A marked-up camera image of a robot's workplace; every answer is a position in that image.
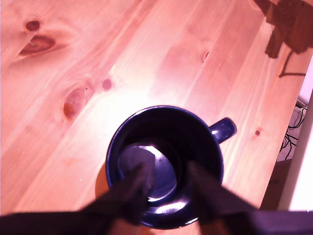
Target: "mug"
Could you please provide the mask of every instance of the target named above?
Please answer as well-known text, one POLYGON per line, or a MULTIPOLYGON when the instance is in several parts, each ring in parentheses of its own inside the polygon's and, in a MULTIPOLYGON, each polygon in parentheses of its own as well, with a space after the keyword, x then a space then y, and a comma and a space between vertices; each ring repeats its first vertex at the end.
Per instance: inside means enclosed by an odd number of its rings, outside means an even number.
POLYGON ((212 126, 192 112, 174 106, 154 106, 130 116, 115 132, 106 158, 109 187, 144 161, 138 151, 155 157, 154 189, 149 194, 142 224, 173 229, 196 221, 188 187, 187 162, 196 161, 220 183, 223 157, 219 144, 237 132, 229 118, 212 126))

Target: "wooden table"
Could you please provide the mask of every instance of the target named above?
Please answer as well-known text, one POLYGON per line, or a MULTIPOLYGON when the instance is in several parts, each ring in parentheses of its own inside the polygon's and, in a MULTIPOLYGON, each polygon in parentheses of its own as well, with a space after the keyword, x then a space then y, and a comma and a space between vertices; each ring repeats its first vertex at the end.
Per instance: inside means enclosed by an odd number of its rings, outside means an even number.
POLYGON ((158 104, 232 118, 223 185, 260 206, 313 52, 313 7, 289 2, 1 1, 2 214, 99 196, 115 130, 158 104))

